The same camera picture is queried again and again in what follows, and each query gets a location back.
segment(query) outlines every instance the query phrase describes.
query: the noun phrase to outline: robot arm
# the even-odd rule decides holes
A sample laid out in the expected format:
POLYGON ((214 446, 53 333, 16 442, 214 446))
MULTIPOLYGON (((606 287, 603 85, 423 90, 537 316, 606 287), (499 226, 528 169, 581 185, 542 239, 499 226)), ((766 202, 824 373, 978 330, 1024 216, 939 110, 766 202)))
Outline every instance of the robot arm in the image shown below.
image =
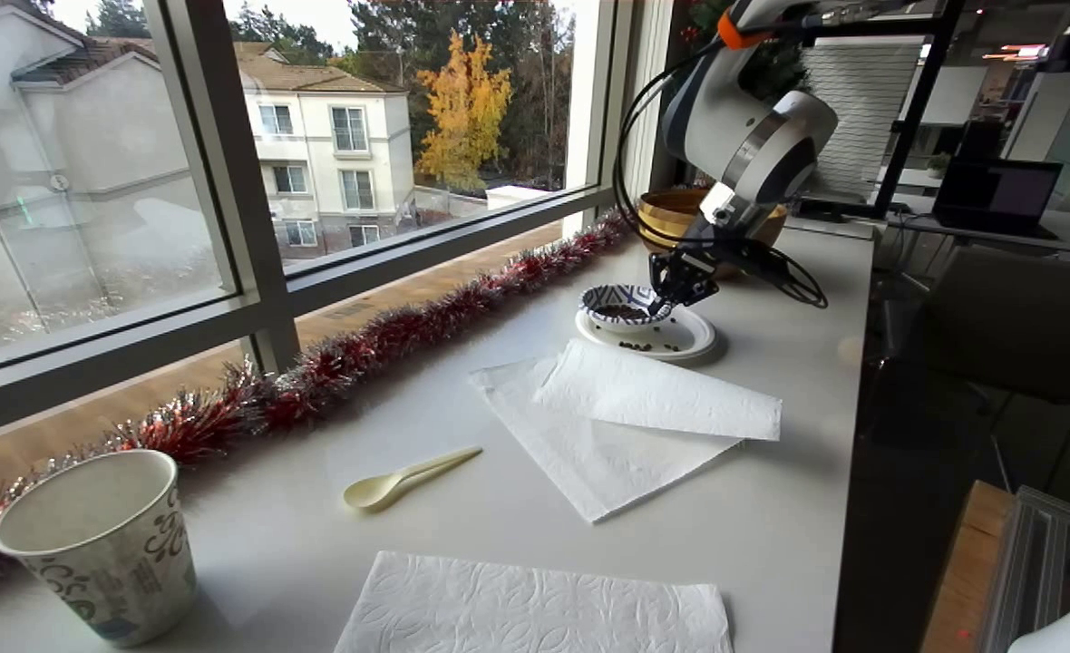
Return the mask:
POLYGON ((666 144, 716 179, 699 202, 705 221, 672 249, 653 256, 653 290, 662 303, 694 303, 716 292, 716 263, 805 274, 787 269, 774 248, 749 241, 747 227, 775 202, 793 202, 817 169, 839 117, 826 100, 774 67, 766 47, 812 15, 812 0, 733 0, 719 21, 723 47, 699 56, 662 110, 666 144))

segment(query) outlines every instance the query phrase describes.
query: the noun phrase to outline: napkin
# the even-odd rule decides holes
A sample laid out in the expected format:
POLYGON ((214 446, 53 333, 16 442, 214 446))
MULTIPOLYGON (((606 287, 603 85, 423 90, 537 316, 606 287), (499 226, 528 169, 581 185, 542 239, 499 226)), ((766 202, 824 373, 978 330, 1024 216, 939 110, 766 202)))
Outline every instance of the napkin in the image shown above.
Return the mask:
POLYGON ((740 437, 780 437, 780 399, 586 339, 533 367, 477 371, 476 387, 586 521, 740 437))
POLYGON ((382 550, 337 653, 729 653, 711 584, 382 550))

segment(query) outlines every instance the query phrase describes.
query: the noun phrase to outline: chair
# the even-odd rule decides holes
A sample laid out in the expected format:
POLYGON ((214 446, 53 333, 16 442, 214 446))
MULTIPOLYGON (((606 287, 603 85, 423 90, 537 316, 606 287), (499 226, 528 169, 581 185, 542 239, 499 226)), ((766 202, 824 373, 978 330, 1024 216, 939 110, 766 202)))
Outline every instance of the chair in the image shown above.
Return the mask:
MULTIPOLYGON (((959 248, 950 269, 899 338, 899 362, 928 367, 1005 390, 986 442, 1005 491, 1015 491, 1002 417, 1015 395, 1070 405, 1070 256, 1025 256, 959 248)), ((1070 428, 1057 446, 1051 485, 1070 454, 1070 428)))

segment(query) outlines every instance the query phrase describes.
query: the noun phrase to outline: window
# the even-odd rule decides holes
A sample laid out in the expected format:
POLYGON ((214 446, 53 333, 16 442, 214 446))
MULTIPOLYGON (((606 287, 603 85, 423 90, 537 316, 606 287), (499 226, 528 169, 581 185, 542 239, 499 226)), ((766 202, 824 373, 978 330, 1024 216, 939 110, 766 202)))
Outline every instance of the window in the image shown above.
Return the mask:
POLYGON ((335 122, 335 135, 337 135, 337 150, 367 150, 363 142, 363 111, 358 110, 330 110, 330 122, 335 122))
POLYGON ((289 110, 285 104, 261 104, 257 117, 261 117, 261 122, 266 122, 268 135, 274 135, 274 136, 289 136, 295 135, 289 129, 289 110))
MULTIPOLYGON (((285 371, 300 354, 295 330, 300 312, 517 227, 591 209, 610 194, 610 156, 603 153, 615 135, 606 119, 621 117, 621 104, 610 100, 626 90, 626 31, 636 25, 626 2, 528 2, 542 11, 544 31, 510 49, 498 47, 491 67, 537 56, 525 67, 554 73, 544 75, 544 85, 554 90, 528 100, 533 110, 510 104, 504 111, 517 144, 499 142, 494 158, 469 169, 446 158, 422 185, 412 144, 423 150, 431 117, 412 122, 427 90, 412 85, 422 60, 411 56, 411 47, 388 44, 398 56, 388 67, 378 67, 383 56, 369 56, 363 75, 297 64, 295 73, 313 75, 305 82, 313 95, 300 95, 285 85, 289 73, 274 56, 261 60, 274 60, 268 64, 274 79, 250 67, 231 75, 239 56, 231 56, 231 31, 216 19, 239 19, 236 2, 147 0, 147 47, 93 47, 88 56, 77 56, 88 47, 88 15, 70 15, 70 7, 53 2, 49 11, 77 31, 53 29, 31 2, 0 11, 0 60, 16 60, 0 64, 0 100, 6 100, 0 110, 0 425, 225 339, 242 339, 266 373, 285 371), (257 122, 268 135, 300 129, 300 136, 268 142, 266 156, 254 150, 250 117, 239 117, 242 75, 285 96, 257 104, 257 122), (369 164, 337 169, 335 153, 367 150, 369 122, 378 128, 369 164), (328 180, 313 194, 278 198, 300 216, 289 221, 295 227, 274 221, 274 237, 254 227, 272 221, 272 206, 254 194, 266 188, 261 168, 272 169, 272 194, 305 188, 307 175, 328 180), (477 221, 491 216, 486 194, 498 185, 551 194, 477 221), (367 221, 354 226, 354 239, 383 241, 390 237, 411 248, 383 248, 383 256, 354 269, 343 256, 349 239, 330 249, 317 216, 342 209, 390 216, 398 206, 418 212, 411 233, 382 233, 367 221), (289 256, 278 263, 278 239, 300 248, 295 263, 289 256)), ((343 29, 328 31, 358 35, 363 29, 373 25, 354 25, 349 15, 343 29)), ((423 38, 446 47, 450 31, 439 29, 423 38)))
POLYGON ((305 164, 272 164, 274 191, 305 191, 305 164))
POLYGON ((343 206, 373 206, 373 179, 367 169, 342 169, 343 206))

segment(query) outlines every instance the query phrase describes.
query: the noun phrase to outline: white napkin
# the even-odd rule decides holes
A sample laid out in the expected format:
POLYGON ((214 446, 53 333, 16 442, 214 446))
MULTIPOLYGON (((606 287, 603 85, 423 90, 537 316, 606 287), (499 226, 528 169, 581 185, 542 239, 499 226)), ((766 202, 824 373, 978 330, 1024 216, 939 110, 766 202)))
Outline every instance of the white napkin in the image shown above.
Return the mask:
POLYGON ((598 521, 740 437, 780 437, 780 399, 586 339, 476 373, 504 428, 598 521))
POLYGON ((711 584, 382 550, 337 653, 729 653, 711 584))

